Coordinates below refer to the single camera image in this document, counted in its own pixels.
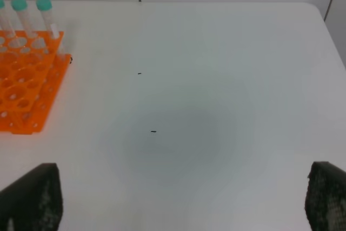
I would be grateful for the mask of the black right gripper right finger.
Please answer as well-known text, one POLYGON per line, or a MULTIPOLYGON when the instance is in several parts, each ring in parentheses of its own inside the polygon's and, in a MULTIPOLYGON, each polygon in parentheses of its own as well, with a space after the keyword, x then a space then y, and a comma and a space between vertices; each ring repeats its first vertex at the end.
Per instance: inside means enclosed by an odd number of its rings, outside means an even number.
POLYGON ((304 209, 311 230, 345 230, 345 171, 314 162, 308 179, 304 209))

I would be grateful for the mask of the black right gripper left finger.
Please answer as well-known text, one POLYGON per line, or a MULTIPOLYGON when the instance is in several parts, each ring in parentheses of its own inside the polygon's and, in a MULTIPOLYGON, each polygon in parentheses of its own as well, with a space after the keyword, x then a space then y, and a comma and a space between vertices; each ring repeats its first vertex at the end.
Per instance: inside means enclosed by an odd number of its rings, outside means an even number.
POLYGON ((62 216, 56 163, 42 163, 1 190, 1 230, 58 230, 62 216))

